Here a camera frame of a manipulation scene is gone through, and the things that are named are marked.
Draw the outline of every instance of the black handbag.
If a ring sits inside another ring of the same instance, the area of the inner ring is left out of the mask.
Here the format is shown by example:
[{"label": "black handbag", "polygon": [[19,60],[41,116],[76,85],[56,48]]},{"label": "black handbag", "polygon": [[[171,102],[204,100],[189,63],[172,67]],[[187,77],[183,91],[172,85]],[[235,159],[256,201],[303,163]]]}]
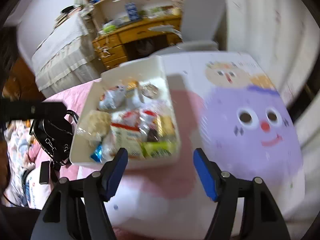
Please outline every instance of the black handbag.
[{"label": "black handbag", "polygon": [[[67,110],[76,123],[79,116],[72,110]],[[71,123],[66,119],[35,119],[30,128],[42,149],[50,156],[54,166],[71,164],[69,160],[73,131]]]}]

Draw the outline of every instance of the cartoon table top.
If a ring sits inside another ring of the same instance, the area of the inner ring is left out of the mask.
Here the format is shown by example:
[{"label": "cartoon table top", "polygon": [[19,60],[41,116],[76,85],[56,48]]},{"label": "cartoon table top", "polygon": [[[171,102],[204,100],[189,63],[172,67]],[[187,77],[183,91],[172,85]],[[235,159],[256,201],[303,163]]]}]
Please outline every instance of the cartoon table top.
[{"label": "cartoon table top", "polygon": [[[126,172],[105,204],[113,225],[157,238],[203,239],[216,203],[205,195],[192,152],[202,147],[222,170],[260,176],[284,215],[304,198],[304,172],[290,116],[251,56],[188,52],[162,56],[181,137],[180,160]],[[93,170],[80,167],[78,178]],[[238,202],[233,234],[240,229]]]}]

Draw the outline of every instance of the white storage box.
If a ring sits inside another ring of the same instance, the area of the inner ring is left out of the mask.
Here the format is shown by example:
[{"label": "white storage box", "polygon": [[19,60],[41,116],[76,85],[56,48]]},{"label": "white storage box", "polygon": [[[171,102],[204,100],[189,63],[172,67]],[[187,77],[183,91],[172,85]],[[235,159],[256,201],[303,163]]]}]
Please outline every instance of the white storage box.
[{"label": "white storage box", "polygon": [[[155,56],[142,60],[127,62],[121,67],[102,73],[101,77],[101,82],[95,82],[92,85],[78,123],[81,123],[82,119],[91,110],[97,109],[100,96],[106,89],[119,85],[122,82],[125,83],[129,80],[136,80],[141,85],[151,82],[159,89],[160,94],[157,99],[165,100],[167,106],[171,109],[171,118],[175,127],[177,138],[177,151],[173,152],[171,156],[162,158],[148,158],[145,160],[129,159],[127,169],[143,169],[148,167],[168,165],[176,162],[180,154],[180,136],[174,115],[168,82],[163,68],[162,58]],[[146,97],[143,98],[144,103],[146,104],[154,100]],[[90,158],[90,155],[94,152],[94,150],[95,148],[89,144],[88,140],[75,133],[70,151],[71,163],[75,165],[90,166],[92,168],[102,167],[102,164],[99,164]]]}]

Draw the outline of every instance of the screw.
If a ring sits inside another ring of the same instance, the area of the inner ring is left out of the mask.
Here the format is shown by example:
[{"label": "screw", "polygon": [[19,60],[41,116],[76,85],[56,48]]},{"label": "screw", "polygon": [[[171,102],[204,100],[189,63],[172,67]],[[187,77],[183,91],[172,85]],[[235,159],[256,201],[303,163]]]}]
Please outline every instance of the screw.
[{"label": "screw", "polygon": [[60,182],[61,184],[64,184],[64,183],[66,183],[67,181],[68,181],[68,179],[67,179],[66,177],[63,177],[63,178],[59,179],[59,182]]},{"label": "screw", "polygon": [[101,172],[100,171],[95,171],[91,175],[92,175],[92,177],[97,178],[97,177],[99,177],[101,175]]},{"label": "screw", "polygon": [[230,173],[228,171],[223,171],[221,172],[222,177],[224,178],[229,178],[230,177]]},{"label": "screw", "polygon": [[262,180],[261,178],[259,178],[259,177],[255,177],[255,178],[254,178],[254,182],[255,182],[255,183],[261,184],[262,181],[263,181],[263,180]]}]

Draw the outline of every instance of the smartphone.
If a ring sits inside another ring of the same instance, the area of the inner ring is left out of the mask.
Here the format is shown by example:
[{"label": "smartphone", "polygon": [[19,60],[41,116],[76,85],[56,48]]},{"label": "smartphone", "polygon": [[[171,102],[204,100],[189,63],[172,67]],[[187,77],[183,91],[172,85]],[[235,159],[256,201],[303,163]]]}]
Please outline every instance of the smartphone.
[{"label": "smartphone", "polygon": [[50,178],[50,161],[41,163],[39,184],[49,184]]}]

